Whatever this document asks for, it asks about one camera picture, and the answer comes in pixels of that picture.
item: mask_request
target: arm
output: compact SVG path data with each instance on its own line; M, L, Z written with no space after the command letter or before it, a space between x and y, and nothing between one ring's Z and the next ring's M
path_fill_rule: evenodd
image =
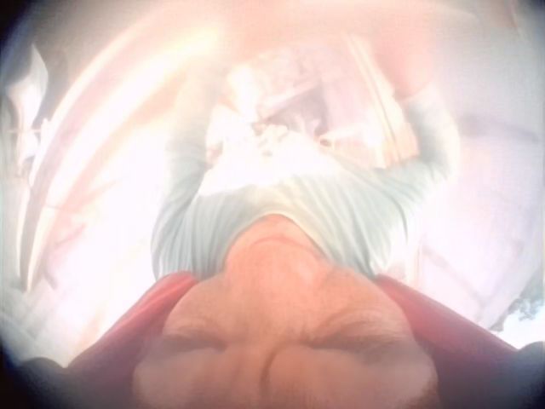
M156 277L176 270L179 250L176 236L208 169L206 134L227 73L227 65L223 61L212 58L197 60L189 68L176 97L170 137L165 148L169 180L152 233L152 261Z

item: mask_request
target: forehead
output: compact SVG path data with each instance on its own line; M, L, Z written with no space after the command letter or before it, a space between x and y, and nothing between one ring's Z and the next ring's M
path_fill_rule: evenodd
M248 407L288 408L310 407L312 402L312 407L365 404L387 409L404 407L434 386L433 367L426 360L368 365L356 354L293 345L260 366L260 359L251 359L251 354L227 349L149 360L138 370L136 387L148 400L178 404L198 400L200 407L253 402ZM153 390L161 395L153 396Z

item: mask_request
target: sleeve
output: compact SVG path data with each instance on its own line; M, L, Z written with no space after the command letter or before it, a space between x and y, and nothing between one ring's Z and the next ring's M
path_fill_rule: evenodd
M436 91L428 86L400 104L416 134L418 156L385 170L341 159L342 174L319 199L335 258L370 276L416 249L427 204L458 170L456 126Z
M156 278L173 273L166 271L177 254L173 243L208 169L206 134L227 73L225 58L196 60L188 69L176 97L165 147L169 179L152 232L152 262Z

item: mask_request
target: hand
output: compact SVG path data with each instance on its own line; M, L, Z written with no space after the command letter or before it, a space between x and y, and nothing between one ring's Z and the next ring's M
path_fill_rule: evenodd
M427 34L416 16L392 19L371 39L376 63L400 99L416 94L432 78Z

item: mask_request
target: skin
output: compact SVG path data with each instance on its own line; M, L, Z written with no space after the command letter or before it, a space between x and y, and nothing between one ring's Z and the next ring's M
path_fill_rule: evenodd
M343 7L325 8L320 29L355 28L362 14ZM242 19L232 30L229 43L244 49L240 55L272 46L272 38L284 41L304 15L280 18L285 9L271 10L268 19ZM284 36L269 36L279 32L279 21L288 21ZM417 26L401 18L381 26L373 40L377 65L399 97L430 79ZM407 407L433 393L435 383L433 362L398 306L363 275L325 260L282 216L260 220L237 238L224 271L178 302L134 375L137 400L164 408Z

